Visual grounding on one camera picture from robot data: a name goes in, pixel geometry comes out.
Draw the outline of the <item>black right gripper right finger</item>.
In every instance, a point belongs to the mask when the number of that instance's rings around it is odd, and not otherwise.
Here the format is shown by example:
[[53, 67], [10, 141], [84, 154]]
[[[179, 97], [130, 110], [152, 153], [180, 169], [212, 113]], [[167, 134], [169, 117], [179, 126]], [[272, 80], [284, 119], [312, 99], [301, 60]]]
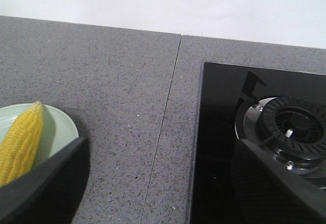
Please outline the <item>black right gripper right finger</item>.
[[246, 223], [325, 223], [325, 191], [249, 140], [235, 142], [231, 179]]

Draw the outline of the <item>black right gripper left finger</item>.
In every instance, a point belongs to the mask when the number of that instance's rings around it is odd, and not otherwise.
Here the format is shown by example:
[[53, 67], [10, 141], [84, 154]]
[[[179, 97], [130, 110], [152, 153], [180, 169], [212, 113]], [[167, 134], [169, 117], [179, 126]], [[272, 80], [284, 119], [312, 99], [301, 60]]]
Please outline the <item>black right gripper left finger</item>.
[[79, 137], [1, 187], [1, 223], [71, 223], [90, 173], [90, 144]]

